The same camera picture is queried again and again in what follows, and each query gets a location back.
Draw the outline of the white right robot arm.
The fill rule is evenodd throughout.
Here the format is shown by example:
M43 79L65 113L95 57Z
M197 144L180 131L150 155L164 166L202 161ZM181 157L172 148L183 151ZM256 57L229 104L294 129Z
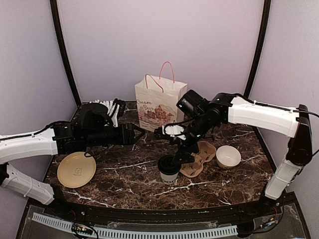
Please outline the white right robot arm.
M255 204L254 211L265 216L303 167L312 160L311 112L305 105L298 108L269 105L245 98L241 94L219 93L208 101L194 90L186 92L176 104L188 117L193 119L183 131L183 139L173 163L181 165L194 161L197 142L213 127L222 123L246 124L281 133L290 138L288 151L274 176L267 183L265 197Z

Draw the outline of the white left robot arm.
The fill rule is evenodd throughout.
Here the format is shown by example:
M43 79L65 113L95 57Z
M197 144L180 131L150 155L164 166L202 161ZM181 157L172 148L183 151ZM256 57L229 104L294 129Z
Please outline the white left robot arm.
M92 102L81 104L70 121L55 121L39 131L0 138L0 185L50 205L59 217L70 213L61 190L21 173L10 161L42 155L85 152L88 147L133 145L145 130L133 123L120 124L126 103Z

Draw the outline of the white paper coffee cup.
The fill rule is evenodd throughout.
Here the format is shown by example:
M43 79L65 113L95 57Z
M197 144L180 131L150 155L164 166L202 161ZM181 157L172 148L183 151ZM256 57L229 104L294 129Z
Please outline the white paper coffee cup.
M164 184L174 184L176 182L177 176L178 176L178 171L160 171L160 177L161 180Z

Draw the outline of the black plastic cup lid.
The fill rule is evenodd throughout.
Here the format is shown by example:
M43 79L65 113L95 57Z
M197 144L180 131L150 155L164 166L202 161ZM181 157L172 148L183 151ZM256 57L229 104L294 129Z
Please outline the black plastic cup lid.
M158 160L158 169L165 175L173 175L180 171L181 165L173 163L173 155L165 155Z

